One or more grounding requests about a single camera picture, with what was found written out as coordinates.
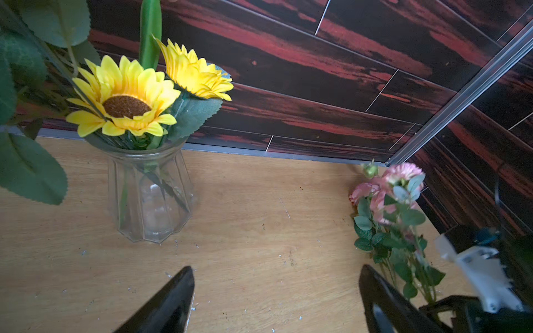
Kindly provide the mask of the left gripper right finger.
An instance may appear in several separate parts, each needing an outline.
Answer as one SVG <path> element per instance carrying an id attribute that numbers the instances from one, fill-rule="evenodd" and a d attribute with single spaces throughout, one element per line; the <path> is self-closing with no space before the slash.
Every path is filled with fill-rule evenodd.
<path id="1" fill-rule="evenodd" d="M 443 331 L 368 264 L 359 275 L 359 292 L 370 332 Z"/>

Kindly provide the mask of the pale pink peony stem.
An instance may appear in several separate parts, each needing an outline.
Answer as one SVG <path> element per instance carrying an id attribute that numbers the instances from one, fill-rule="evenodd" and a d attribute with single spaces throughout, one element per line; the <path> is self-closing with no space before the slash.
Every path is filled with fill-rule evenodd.
<path id="1" fill-rule="evenodd" d="M 385 280 L 405 298 L 421 295 L 433 304 L 445 274 L 431 265 L 425 253 L 428 241 L 417 230 L 426 222 L 426 215 L 416 207 L 425 173 L 409 162 L 383 173 L 370 162 L 362 173 L 368 180 L 349 196 L 355 209 L 355 247 L 370 255 Z"/>

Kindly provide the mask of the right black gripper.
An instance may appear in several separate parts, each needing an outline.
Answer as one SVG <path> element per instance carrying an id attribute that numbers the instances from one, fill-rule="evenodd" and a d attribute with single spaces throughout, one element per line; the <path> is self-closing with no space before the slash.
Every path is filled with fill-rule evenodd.
<path id="1" fill-rule="evenodd" d="M 495 313 L 483 310 L 471 296 L 449 296 L 419 308 L 441 332 L 531 332 L 532 312 L 508 308 Z"/>

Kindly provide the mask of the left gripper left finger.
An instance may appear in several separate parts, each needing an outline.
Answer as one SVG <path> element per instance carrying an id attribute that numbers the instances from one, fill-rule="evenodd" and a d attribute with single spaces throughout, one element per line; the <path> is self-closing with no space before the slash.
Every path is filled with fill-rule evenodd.
<path id="1" fill-rule="evenodd" d="M 115 331 L 186 332 L 194 300 L 194 287 L 193 269 L 185 266 Z"/>

